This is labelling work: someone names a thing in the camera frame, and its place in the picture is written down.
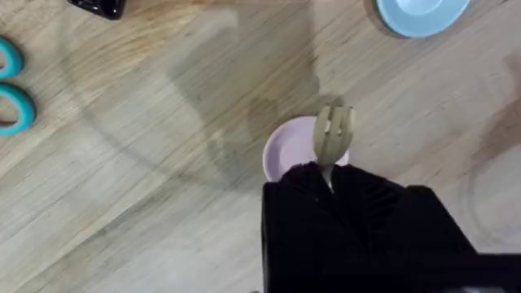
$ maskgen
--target scissors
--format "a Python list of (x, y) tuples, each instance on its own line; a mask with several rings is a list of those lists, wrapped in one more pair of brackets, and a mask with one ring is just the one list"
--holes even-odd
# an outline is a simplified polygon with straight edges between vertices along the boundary
[[(5, 60), (0, 67), (0, 80), (17, 76), (24, 67), (22, 54), (6, 38), (0, 37), (0, 55)], [(0, 81), (0, 97), (7, 98), (18, 111), (15, 122), (0, 121), (0, 135), (12, 135), (25, 131), (34, 122), (36, 109), (33, 100), (17, 87)]]

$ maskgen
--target pink cup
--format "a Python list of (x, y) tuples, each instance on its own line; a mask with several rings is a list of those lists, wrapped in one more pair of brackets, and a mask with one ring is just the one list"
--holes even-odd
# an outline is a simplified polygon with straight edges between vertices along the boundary
[[(313, 151), (316, 116), (303, 116), (280, 125), (269, 137), (262, 154), (262, 167), (268, 181), (278, 181), (291, 167), (317, 160)], [(338, 165), (346, 165), (349, 151)]]

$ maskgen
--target light blue plate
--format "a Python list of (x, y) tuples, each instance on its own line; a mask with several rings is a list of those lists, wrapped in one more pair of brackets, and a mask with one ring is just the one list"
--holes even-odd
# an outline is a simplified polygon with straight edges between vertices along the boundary
[(377, 0), (390, 29), (404, 37), (429, 37), (456, 21), (471, 0)]

